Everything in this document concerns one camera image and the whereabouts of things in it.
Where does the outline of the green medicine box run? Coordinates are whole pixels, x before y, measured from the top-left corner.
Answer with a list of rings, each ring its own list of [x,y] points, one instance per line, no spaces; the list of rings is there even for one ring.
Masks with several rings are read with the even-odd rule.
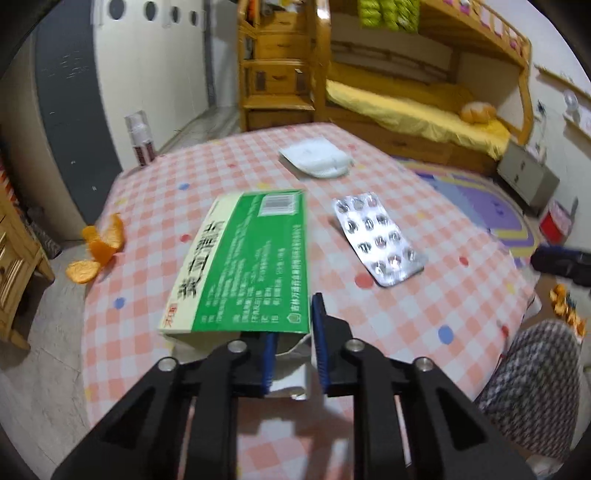
[[[307,222],[301,190],[218,196],[191,243],[158,331],[200,359],[243,332],[277,336],[270,396],[311,389]]]

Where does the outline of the orange peel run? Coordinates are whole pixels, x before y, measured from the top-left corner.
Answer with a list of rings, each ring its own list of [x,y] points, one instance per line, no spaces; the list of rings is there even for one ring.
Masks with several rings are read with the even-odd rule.
[[[125,246],[124,224],[118,213],[110,217],[108,228],[100,233],[94,225],[82,230],[89,259],[74,261],[66,268],[67,277],[76,284],[93,281]]]

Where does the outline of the white paper packet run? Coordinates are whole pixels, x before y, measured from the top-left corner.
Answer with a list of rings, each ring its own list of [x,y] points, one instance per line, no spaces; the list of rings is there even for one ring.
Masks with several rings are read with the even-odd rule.
[[[280,159],[301,175],[315,179],[345,176],[353,158],[325,137],[307,139],[281,148]]]

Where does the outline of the orange peels on cardboard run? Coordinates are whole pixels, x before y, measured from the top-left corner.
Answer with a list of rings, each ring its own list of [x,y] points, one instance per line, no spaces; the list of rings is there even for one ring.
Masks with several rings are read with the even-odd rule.
[[[586,322],[577,312],[576,303],[569,290],[563,284],[555,285],[549,292],[549,298],[555,316],[564,321],[582,339],[586,335]]]

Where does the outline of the red bucket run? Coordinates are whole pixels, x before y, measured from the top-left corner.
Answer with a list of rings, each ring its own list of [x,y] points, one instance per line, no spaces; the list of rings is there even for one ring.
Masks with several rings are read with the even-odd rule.
[[[562,245],[572,230],[571,214],[556,200],[552,200],[541,219],[539,229],[551,245]]]

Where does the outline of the grey nightstand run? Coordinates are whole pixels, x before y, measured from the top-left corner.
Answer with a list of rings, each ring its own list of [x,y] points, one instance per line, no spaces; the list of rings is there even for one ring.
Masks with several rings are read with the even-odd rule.
[[[497,171],[537,216],[546,208],[560,182],[551,169],[512,140],[508,143]]]

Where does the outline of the houndstooth trouser leg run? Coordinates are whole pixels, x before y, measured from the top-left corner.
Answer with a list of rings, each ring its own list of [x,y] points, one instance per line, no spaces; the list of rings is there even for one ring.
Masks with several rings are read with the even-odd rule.
[[[579,353],[564,322],[544,320],[522,330],[475,403],[513,443],[563,460],[578,416]]]

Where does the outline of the rainbow oval rug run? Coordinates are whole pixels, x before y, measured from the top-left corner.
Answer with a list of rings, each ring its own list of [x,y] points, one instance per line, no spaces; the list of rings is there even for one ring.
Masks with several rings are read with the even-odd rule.
[[[469,171],[398,158],[433,189],[458,207],[475,225],[487,230],[510,252],[520,269],[540,244],[522,209],[492,180]]]

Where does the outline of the pink checkered tablecloth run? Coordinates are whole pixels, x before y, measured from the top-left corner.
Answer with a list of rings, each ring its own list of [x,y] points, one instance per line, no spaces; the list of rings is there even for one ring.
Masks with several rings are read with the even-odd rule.
[[[485,230],[331,124],[115,181],[58,479],[527,479],[475,406],[532,287]]]

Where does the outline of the orange plush toy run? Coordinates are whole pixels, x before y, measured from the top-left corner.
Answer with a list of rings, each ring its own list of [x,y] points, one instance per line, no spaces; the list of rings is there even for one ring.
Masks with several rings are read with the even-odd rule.
[[[469,102],[460,110],[460,118],[469,124],[488,124],[497,118],[497,110],[487,102]]]

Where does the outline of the silver pill blister pack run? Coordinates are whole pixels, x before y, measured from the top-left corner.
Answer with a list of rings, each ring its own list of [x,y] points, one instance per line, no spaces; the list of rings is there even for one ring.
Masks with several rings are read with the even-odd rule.
[[[393,287],[424,270],[427,256],[407,239],[376,193],[337,198],[332,207],[356,257],[381,287]]]

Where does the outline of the wooden bunk bed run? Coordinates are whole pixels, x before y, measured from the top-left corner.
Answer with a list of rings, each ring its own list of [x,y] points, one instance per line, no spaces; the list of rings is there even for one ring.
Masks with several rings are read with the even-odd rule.
[[[315,52],[331,122],[388,154],[492,176],[510,140],[528,143],[531,42],[481,1],[421,1],[419,31],[365,28],[357,1],[318,9]],[[469,124],[469,102],[497,110]]]

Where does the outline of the green puffer jacket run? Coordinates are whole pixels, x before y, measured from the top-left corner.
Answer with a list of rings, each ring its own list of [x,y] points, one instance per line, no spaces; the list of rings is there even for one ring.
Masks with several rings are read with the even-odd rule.
[[[385,27],[394,32],[419,31],[420,0],[359,0],[358,13],[365,28]]]

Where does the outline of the small spray bottle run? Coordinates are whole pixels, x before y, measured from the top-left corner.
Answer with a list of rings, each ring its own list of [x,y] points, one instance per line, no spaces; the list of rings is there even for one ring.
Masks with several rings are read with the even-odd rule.
[[[156,154],[145,112],[139,110],[126,116],[125,123],[139,165],[147,166],[154,161]]]

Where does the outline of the white wardrobe with round holes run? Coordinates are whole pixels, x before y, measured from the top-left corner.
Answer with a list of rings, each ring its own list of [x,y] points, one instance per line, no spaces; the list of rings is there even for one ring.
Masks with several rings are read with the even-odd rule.
[[[40,115],[82,219],[138,166],[130,123],[160,151],[208,107],[204,1],[61,1],[35,30]]]

